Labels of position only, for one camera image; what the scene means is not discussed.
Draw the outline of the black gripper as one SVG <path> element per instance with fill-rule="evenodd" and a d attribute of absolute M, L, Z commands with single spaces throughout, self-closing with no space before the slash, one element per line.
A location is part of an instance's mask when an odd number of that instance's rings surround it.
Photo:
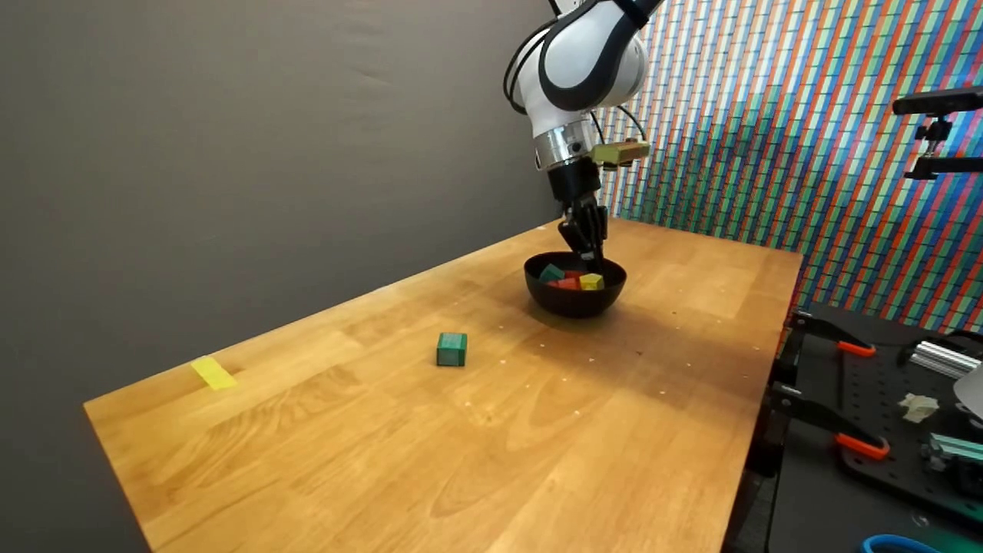
<path fill-rule="evenodd" d="M 574 256 L 606 257 L 608 209 L 594 199 L 600 168 L 591 160 L 546 172 L 553 195 L 561 202 L 559 232 Z"/>

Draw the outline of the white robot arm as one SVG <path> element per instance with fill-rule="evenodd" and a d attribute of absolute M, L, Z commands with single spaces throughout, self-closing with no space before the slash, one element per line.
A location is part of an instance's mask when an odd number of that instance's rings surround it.
<path fill-rule="evenodd" d="M 579 260 L 600 260 L 608 213 L 585 138 L 594 106 L 638 92 L 648 53 L 638 38 L 663 0 L 549 0 L 553 18 L 514 53 L 500 92 L 527 117 L 532 154 L 561 204 L 559 232 Z"/>

